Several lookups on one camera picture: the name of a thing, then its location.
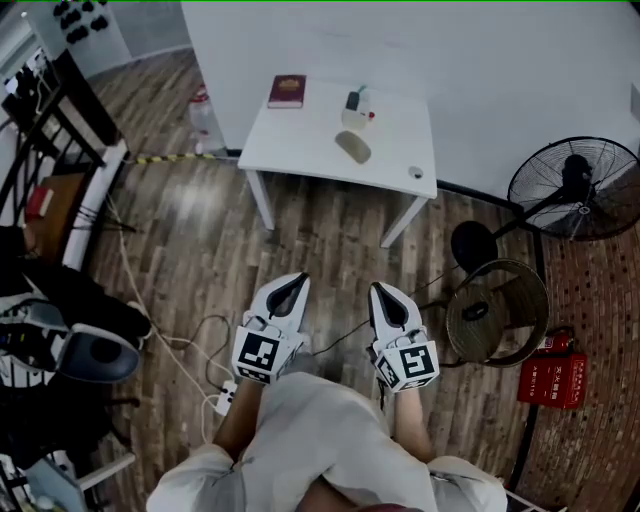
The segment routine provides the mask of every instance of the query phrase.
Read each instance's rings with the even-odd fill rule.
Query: white table
[[[371,185],[415,196],[382,238],[389,247],[429,199],[437,195],[431,123],[423,100],[368,89],[373,121],[357,132],[371,148],[371,158],[356,163],[334,141],[344,130],[342,109],[348,86],[307,77],[301,109],[269,109],[266,100],[251,129],[238,167],[246,173],[267,229],[274,229],[271,204],[261,172],[301,174]],[[417,167],[422,177],[412,176]]]

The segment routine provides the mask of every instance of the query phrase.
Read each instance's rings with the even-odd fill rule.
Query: black fan
[[[638,193],[640,161],[627,148],[597,137],[564,139],[535,153],[512,178],[508,199],[522,213],[493,234],[477,222],[460,224],[453,253],[472,272],[497,257],[495,239],[523,223],[571,240],[609,238],[640,218]]]

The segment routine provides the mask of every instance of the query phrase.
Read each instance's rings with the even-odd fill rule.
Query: power strip
[[[218,397],[218,402],[216,403],[214,409],[220,416],[226,416],[229,412],[229,408],[231,407],[231,402],[233,402],[233,398],[236,396],[236,390],[238,389],[238,385],[232,380],[225,380],[222,385],[222,392]]]

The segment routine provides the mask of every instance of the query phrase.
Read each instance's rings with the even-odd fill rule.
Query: white cloth
[[[500,482],[468,462],[428,467],[395,443],[379,411],[355,391],[307,373],[265,388],[255,438],[233,466],[200,448],[160,480],[148,512],[294,512],[322,475],[359,506],[393,503],[424,512],[504,512]]]

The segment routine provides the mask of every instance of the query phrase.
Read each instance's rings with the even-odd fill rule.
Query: red fire extinguisher box
[[[518,400],[532,404],[576,409],[585,396],[587,356],[532,357],[522,365]]]

